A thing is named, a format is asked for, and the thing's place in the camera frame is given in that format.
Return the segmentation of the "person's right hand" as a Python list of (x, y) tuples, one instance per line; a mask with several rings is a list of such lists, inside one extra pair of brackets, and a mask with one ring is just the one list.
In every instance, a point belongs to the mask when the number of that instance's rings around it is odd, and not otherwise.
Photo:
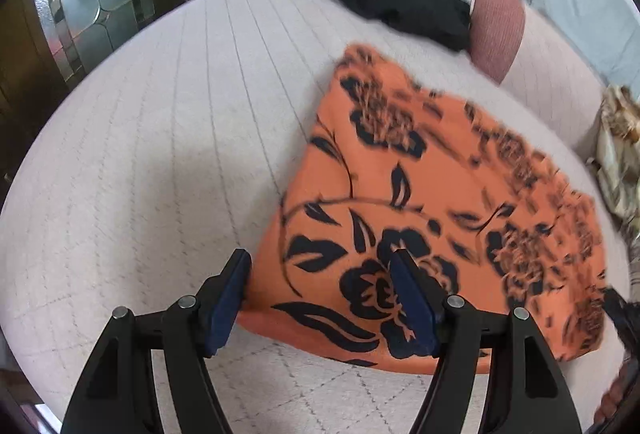
[(626, 359), (610, 388), (601, 398), (600, 406), (593, 416), (593, 422), (595, 424), (602, 424), (606, 420), (614, 417), (617, 409), (620, 408), (626, 391), (631, 387), (632, 382), (636, 380), (637, 374), (638, 360), (636, 358)]

